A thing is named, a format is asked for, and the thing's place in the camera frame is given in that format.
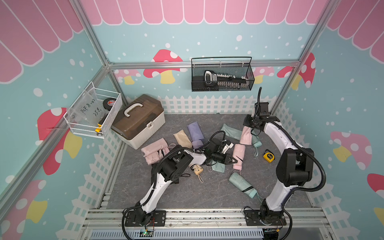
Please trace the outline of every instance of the black tape roll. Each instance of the black tape roll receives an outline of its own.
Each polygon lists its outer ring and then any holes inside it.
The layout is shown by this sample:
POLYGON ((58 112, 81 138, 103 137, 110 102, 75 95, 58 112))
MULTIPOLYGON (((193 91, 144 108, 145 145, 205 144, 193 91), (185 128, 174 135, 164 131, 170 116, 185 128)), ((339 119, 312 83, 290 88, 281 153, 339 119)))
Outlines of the black tape roll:
POLYGON ((116 102, 116 98, 107 98, 103 101, 103 106, 105 109, 110 111, 113 105, 115 104, 115 102, 116 102))

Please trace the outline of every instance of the air vent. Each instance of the air vent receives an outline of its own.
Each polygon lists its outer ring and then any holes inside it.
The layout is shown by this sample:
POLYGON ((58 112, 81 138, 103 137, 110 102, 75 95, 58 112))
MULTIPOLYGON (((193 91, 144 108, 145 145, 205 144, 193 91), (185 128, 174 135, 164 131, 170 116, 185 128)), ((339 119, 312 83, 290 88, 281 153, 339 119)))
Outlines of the air vent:
MULTIPOLYGON (((226 228, 226 229, 155 229, 153 237, 140 237, 140 229, 127 229, 127 234, 135 239, 255 239, 263 238, 260 228, 226 228)), ((97 229, 92 230, 90 240, 126 239, 122 230, 97 229)))

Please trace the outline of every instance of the white picket fence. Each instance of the white picket fence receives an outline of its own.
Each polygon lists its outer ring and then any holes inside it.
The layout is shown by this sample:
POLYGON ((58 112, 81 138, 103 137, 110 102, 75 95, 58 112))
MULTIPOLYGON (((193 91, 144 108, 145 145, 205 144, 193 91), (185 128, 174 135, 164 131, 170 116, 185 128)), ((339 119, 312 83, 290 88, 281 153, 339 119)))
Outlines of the white picket fence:
MULTIPOLYGON (((257 98, 254 98, 253 96, 250 96, 249 98, 246 98, 245 96, 242 98, 239 98, 238 96, 235 96, 234 98, 231 98, 230 96, 227 96, 226 98, 223 98, 222 96, 218 98, 215 98, 214 96, 211 98, 208 98, 207 96, 204 96, 203 98, 200 98, 199 96, 196 98, 192 98, 191 96, 188 98, 184 98, 183 96, 180 98, 177 98, 176 96, 173 96, 172 98, 169 98, 168 96, 161 98, 158 96, 157 99, 162 103, 164 113, 169 114, 251 113, 255 107, 255 102, 257 101, 257 98)), ((127 97, 127 101, 130 103, 133 100, 127 97)), ((260 101, 269 102, 269 108, 271 108, 276 101, 276 96, 272 98, 267 96, 261 98, 260 101)))
MULTIPOLYGON (((292 136, 292 138, 300 143, 304 147, 309 147, 309 143, 304 142, 304 135, 300 135, 300 127, 296 127, 296 120, 292 120, 293 114, 289 114, 289 108, 286 107, 286 102, 282 102, 277 111, 276 116, 280 119, 281 124, 292 136)), ((313 166, 313 176, 311 181, 307 182, 305 187, 318 186, 321 181, 321 175, 319 168, 316 164, 313 166)), ((352 227, 348 218, 350 214, 342 211, 339 203, 341 198, 335 197, 332 193, 333 185, 326 183, 326 185, 317 192, 306 192, 308 198, 313 203, 314 207, 323 208, 324 213, 327 216, 328 221, 331 224, 333 232, 338 237, 343 237, 345 240, 352 237, 354 240, 358 240, 360 230, 352 227)))
POLYGON ((66 224, 63 229, 56 232, 59 240, 77 239, 79 229, 83 226, 89 209, 95 208, 98 198, 104 194, 103 188, 107 183, 120 144, 122 141, 114 132, 110 131, 104 139, 103 145, 98 146, 99 153, 94 155, 95 162, 89 165, 90 172, 84 175, 85 183, 79 187, 79 197, 72 200, 72 212, 64 215, 66 224))

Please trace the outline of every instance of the black wire basket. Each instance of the black wire basket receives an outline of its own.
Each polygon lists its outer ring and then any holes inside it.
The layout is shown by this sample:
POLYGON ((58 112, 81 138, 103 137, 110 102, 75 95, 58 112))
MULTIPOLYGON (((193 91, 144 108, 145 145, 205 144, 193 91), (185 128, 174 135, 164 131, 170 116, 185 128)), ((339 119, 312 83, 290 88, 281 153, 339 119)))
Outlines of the black wire basket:
POLYGON ((192 92, 250 91, 252 57, 192 58, 192 92))

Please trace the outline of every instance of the box handle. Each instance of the box handle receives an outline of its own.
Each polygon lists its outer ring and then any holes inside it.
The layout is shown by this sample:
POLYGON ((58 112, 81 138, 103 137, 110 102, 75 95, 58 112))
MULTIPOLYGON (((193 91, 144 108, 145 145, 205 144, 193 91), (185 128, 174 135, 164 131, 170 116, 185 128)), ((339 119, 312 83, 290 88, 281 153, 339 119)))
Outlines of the box handle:
POLYGON ((125 111, 124 111, 124 115, 129 117, 130 115, 128 114, 128 112, 132 109, 134 109, 135 107, 142 107, 143 105, 141 103, 135 103, 135 104, 132 104, 131 106, 129 106, 125 111))
POLYGON ((151 128, 153 128, 153 122, 151 121, 151 122, 149 122, 148 124, 147 124, 147 128, 148 129, 151 129, 151 128))

